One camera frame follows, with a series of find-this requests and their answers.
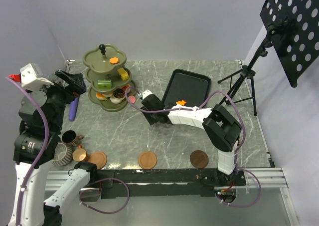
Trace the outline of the pink macaron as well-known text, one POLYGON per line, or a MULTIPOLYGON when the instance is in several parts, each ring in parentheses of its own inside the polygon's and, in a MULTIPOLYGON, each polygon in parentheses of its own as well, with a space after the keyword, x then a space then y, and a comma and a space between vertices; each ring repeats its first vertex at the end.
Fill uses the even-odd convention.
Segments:
POLYGON ((128 101, 129 101, 130 103, 132 103, 132 104, 135 104, 135 102, 136 102, 135 96, 133 96, 133 95, 129 96, 129 97, 128 97, 128 101))

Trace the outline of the green layered cake slice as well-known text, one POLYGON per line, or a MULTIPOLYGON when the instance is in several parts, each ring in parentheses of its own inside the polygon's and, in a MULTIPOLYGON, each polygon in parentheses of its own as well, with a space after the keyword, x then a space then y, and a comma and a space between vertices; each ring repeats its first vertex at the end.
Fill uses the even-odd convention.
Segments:
POLYGON ((99 89, 111 89, 112 81, 110 79, 100 79, 97 81, 97 85, 99 89))

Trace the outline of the orange glazed donut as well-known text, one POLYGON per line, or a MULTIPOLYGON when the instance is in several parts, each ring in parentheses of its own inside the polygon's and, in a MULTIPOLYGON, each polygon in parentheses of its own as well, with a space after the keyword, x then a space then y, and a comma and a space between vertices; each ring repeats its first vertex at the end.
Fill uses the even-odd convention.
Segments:
POLYGON ((95 96, 96 96, 96 98, 97 98, 98 100, 100 100, 100 101, 104 101, 104 100, 107 100, 107 99, 108 99, 107 96, 105 96, 105 95, 103 95, 103 94, 101 94, 101 93, 98 93, 98 92, 95 93, 95 96))

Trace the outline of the white cream donut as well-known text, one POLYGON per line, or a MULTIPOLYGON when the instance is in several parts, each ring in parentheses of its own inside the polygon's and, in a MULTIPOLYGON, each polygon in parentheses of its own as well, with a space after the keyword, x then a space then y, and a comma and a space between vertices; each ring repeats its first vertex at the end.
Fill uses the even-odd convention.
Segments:
POLYGON ((116 98, 116 97, 110 97, 110 101, 113 103, 113 104, 120 104, 124 99, 123 98, 116 98))

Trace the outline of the yellow layered cake slice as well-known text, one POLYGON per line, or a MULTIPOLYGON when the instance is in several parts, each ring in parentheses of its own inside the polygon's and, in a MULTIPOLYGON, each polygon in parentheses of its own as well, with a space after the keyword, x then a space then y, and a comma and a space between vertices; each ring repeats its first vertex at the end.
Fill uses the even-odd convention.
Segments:
POLYGON ((129 74, 128 72, 122 67, 122 68, 119 68, 117 70, 118 72, 118 75, 120 76, 120 78, 125 81, 125 80, 128 80, 129 79, 129 74))

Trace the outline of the orange flower cookie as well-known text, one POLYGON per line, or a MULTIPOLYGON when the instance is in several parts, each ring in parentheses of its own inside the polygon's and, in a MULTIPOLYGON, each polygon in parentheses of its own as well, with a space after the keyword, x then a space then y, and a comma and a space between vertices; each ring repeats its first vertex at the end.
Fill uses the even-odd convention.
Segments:
POLYGON ((118 64, 120 62, 120 60, 117 57, 112 57, 109 59, 109 62, 111 64, 118 64))

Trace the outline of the metal tongs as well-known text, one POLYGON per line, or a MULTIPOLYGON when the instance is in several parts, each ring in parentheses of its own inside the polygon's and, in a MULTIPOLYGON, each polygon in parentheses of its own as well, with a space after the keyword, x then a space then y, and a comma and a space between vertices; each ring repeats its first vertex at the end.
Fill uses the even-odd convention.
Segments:
POLYGON ((142 99, 143 98, 143 94, 140 93, 140 92, 136 92, 135 93, 135 97, 139 98, 139 99, 142 99))

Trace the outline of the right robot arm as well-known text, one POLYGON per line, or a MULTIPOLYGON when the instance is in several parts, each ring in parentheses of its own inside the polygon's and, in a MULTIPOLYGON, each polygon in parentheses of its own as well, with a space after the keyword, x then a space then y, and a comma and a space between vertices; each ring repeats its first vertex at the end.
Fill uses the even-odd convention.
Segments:
POLYGON ((235 179, 237 151, 246 138, 242 119, 236 120, 220 104, 213 108, 187 107, 180 103, 166 106, 151 91, 140 94, 141 111, 149 124, 157 122, 188 125, 203 129, 218 152, 218 181, 229 185, 235 179))

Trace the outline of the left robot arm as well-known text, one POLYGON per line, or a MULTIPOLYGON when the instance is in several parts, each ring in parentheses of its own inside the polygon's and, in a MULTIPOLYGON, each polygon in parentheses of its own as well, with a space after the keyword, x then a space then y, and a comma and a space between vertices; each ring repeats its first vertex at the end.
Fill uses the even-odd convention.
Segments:
POLYGON ((11 226, 59 226, 71 201, 98 181, 97 166, 77 163, 66 182, 48 199, 44 197, 47 176, 60 142, 66 105, 86 92, 83 74, 58 70, 60 82, 52 82, 30 70, 7 80, 24 95, 19 110, 21 123, 14 142, 16 171, 11 226))

